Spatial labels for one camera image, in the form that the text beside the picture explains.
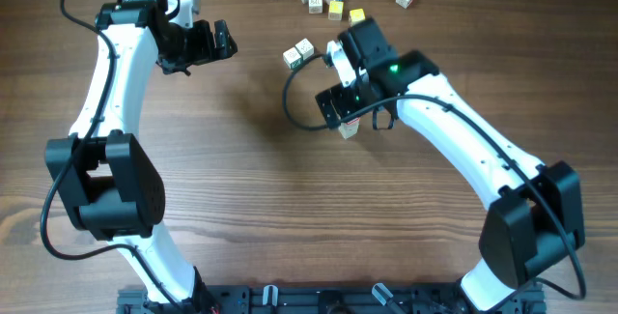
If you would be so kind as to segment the red letter A block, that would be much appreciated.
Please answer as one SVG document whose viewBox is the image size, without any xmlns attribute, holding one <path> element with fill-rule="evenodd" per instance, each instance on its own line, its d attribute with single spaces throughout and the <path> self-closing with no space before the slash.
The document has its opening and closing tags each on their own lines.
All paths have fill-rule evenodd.
<svg viewBox="0 0 618 314">
<path fill-rule="evenodd" d="M 338 127 L 338 130 L 344 139 L 349 139 L 356 135 L 358 132 L 359 124 L 342 124 Z"/>
</svg>

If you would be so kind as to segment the red letter I block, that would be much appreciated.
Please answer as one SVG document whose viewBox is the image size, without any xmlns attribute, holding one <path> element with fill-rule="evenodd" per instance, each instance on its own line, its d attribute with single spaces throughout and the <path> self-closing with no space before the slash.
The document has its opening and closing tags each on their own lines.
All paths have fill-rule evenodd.
<svg viewBox="0 0 618 314">
<path fill-rule="evenodd" d="M 357 125 L 360 121 L 360 118 L 354 118 L 351 121 L 345 122 L 343 125 L 345 125 L 346 127 L 353 127 L 354 125 Z"/>
</svg>

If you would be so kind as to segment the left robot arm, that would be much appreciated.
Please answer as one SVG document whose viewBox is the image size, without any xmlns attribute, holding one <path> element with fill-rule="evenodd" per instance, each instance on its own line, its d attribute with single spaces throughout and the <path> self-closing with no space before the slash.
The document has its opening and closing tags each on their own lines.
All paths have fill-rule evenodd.
<svg viewBox="0 0 618 314">
<path fill-rule="evenodd" d="M 221 309 L 164 225 L 163 181 L 138 140 L 154 68 L 188 73 L 238 50 L 227 24 L 200 19 L 199 9 L 199 0 L 104 4 L 90 25 L 98 59 L 86 101 L 69 134 L 45 148 L 48 197 L 61 199 L 73 227 L 90 233 L 102 252 L 129 261 L 153 313 Z"/>
</svg>

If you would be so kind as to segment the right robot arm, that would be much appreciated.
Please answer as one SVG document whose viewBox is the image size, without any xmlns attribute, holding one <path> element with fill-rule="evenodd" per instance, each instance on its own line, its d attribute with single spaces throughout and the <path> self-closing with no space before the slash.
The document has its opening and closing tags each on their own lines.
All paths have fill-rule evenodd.
<svg viewBox="0 0 618 314">
<path fill-rule="evenodd" d="M 317 94 L 328 128 L 385 109 L 430 141 L 464 176 L 487 211 L 481 259 L 460 281 L 465 299 L 489 312 L 585 243 L 580 181 L 566 162 L 545 165 L 501 135 L 418 50 L 400 55 L 366 19 L 326 46 L 339 84 Z"/>
</svg>

